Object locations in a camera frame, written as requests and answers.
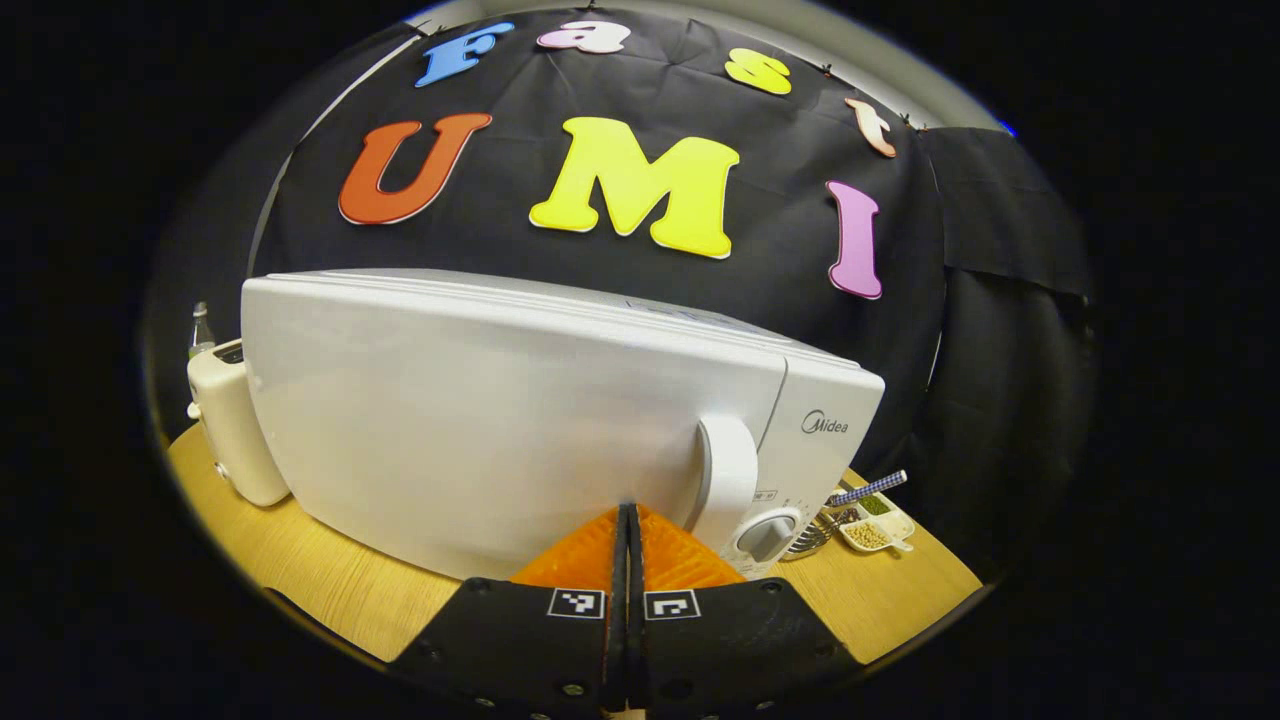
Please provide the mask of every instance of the black backdrop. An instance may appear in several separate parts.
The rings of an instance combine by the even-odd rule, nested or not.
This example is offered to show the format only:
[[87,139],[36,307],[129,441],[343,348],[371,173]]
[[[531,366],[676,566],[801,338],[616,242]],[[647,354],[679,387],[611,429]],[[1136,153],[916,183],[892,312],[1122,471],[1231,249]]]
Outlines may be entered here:
[[[33,97],[31,137],[49,142],[14,165],[35,222],[19,227],[8,268],[19,301],[6,306],[18,320],[6,378],[46,401],[19,406],[9,425],[19,452],[5,464],[17,489],[5,551],[19,574],[6,661],[28,691],[13,702],[33,702],[36,716],[430,715],[236,583],[155,461],[131,334],[183,188],[300,76],[410,9],[366,4],[358,20],[289,3],[101,10],[14,10],[31,18],[15,38],[14,92]],[[859,693],[855,710],[1261,708],[1275,605],[1248,598],[1274,583],[1235,573],[1220,546],[1167,533],[1185,518],[1183,479],[1251,497],[1240,471],[1263,439],[1256,380],[1268,325],[1252,236],[1267,205],[1247,193],[1267,165],[1233,78],[1274,63],[1249,54],[1268,47],[1257,44],[1267,26],[1242,6],[1216,8],[1212,22],[1115,5],[975,17],[914,3],[856,15],[987,100],[1083,213],[1105,352],[1085,502],[1050,518],[991,600]],[[1185,113],[1170,109],[1179,97],[1194,100]],[[1196,113],[1219,118],[1221,135],[1188,122]],[[1115,527],[1123,551],[1094,532]],[[1238,542],[1260,541],[1260,527]]]
[[[631,35],[623,50],[605,55],[536,45],[539,35],[581,19],[621,23]],[[424,49],[499,22],[515,29],[476,65],[415,87]],[[1084,241],[1015,140],[972,128],[915,131],[856,87],[714,26],[571,8],[421,38],[312,128],[353,78],[413,37],[403,24],[376,33],[274,104],[175,217],[143,328],[170,434],[189,424],[182,413],[188,309],[210,301],[214,329],[238,337],[239,283],[251,274],[442,268],[649,297],[724,313],[881,375],[884,397],[852,468],[869,479],[905,468],[913,480],[899,502],[979,578],[1000,577],[1071,478],[1093,395]],[[723,63],[733,47],[782,60],[790,94],[730,79]],[[888,123],[893,159],[863,138],[846,97],[872,104]],[[385,225],[357,225],[338,211],[374,128],[406,120],[429,128],[479,111],[490,113],[492,124],[467,140],[426,210]],[[570,146],[561,126],[572,117],[626,123],[650,161],[690,136],[735,149],[740,163],[728,173],[723,215],[731,256],[712,260],[649,241],[666,202],[630,237],[607,219],[585,233],[534,227],[529,209],[556,183]],[[408,137],[383,186],[410,184],[434,140],[428,131]],[[838,256],[827,181],[859,188],[879,208],[877,300],[827,278]]]

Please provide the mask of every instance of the checkered spoon handle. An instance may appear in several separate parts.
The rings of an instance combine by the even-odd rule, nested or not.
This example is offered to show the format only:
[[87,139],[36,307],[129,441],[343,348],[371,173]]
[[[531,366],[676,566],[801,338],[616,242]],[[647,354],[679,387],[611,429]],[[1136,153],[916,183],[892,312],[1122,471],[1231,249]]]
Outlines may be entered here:
[[827,500],[827,507],[840,507],[842,505],[849,505],[851,502],[858,502],[859,500],[867,497],[868,495],[874,495],[881,491],[886,491],[891,487],[900,486],[906,482],[906,470],[899,470],[892,475],[881,478],[867,487],[860,487],[854,491],[849,491],[844,495],[837,495],[836,497]]

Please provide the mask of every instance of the white wall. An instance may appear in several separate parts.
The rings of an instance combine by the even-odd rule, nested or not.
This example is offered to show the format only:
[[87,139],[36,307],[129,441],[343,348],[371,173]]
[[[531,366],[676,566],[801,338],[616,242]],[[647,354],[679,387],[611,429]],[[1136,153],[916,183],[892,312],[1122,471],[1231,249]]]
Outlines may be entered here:
[[[434,31],[492,15],[545,8],[577,8],[588,0],[453,0],[428,8],[412,24]],[[750,35],[814,64],[831,63],[836,77],[861,88],[919,127],[1004,129],[964,90],[909,51],[856,22],[805,0],[599,0],[630,9]]]

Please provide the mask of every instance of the wooden table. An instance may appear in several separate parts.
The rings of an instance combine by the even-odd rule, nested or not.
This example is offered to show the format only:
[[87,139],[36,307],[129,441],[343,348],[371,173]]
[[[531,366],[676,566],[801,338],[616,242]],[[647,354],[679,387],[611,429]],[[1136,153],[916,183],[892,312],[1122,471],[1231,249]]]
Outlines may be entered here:
[[[234,565],[274,588],[370,655],[401,653],[458,587],[458,580],[402,562],[321,524],[293,497],[256,507],[214,470],[197,425],[169,448],[196,516]],[[860,487],[855,473],[845,484]],[[914,552],[859,553],[841,538],[800,560],[778,562],[786,578],[852,656],[868,664],[932,625],[982,587],[916,524]]]

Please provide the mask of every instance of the letter m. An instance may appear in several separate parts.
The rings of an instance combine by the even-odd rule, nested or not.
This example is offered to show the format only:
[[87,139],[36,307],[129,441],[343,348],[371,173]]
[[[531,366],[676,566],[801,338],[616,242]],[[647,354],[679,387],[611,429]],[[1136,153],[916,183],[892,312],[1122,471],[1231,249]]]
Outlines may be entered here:
[[589,201],[600,181],[613,229],[626,237],[666,195],[667,214],[649,233],[663,247],[728,258],[732,242],[724,234],[724,186],[737,151],[701,137],[686,137],[653,164],[626,123],[607,118],[571,118],[564,129],[573,136],[552,196],[534,205],[529,220],[538,227],[586,232],[599,213]]

